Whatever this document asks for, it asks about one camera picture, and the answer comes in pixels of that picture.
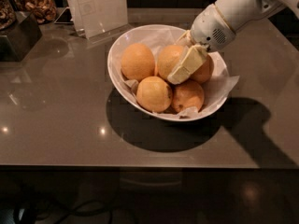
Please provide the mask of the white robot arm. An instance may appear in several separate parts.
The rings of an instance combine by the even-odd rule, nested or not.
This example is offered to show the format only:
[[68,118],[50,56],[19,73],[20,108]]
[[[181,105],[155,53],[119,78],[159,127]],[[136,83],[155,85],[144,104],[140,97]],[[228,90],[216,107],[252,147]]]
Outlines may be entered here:
[[268,17],[288,7],[299,17],[299,0],[217,0],[202,11],[177,41],[182,57],[167,80],[180,84],[203,65],[209,52],[219,51],[234,41],[250,21]]

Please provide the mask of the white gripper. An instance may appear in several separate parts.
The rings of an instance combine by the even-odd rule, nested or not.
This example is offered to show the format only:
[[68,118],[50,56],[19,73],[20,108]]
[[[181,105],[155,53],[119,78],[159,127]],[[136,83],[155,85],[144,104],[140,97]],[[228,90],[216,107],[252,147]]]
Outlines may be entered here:
[[234,39],[235,31],[227,24],[219,9],[215,5],[208,6],[195,18],[191,30],[186,30],[176,41],[177,45],[185,47],[167,80],[174,85],[186,81],[206,62],[206,50],[221,50]]

